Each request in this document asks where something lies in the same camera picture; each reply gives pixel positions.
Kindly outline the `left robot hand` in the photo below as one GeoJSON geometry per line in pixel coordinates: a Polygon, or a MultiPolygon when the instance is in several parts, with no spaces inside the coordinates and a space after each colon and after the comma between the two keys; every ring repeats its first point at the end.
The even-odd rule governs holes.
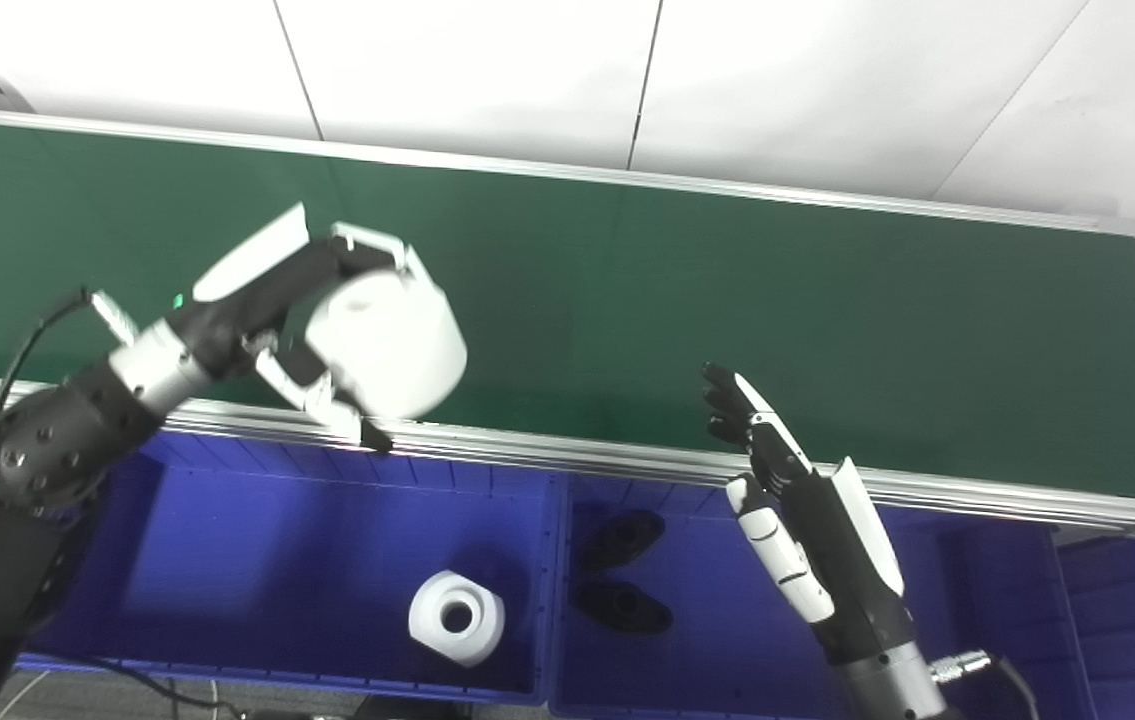
{"type": "Polygon", "coordinates": [[[255,372],[302,413],[387,455],[392,438],[355,391],[338,386],[337,360],[306,340],[280,345],[294,305],[375,273],[431,281],[402,238],[346,221],[310,234],[305,206],[297,202],[207,269],[166,323],[212,379],[255,372]]]}

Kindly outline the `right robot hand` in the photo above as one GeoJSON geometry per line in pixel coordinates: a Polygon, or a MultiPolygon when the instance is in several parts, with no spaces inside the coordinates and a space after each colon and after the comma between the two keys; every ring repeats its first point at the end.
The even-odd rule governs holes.
{"type": "Polygon", "coordinates": [[[829,664],[915,642],[899,560],[858,464],[843,457],[823,474],[745,375],[708,363],[701,377],[709,433],[749,460],[724,487],[732,514],[829,664]]]}

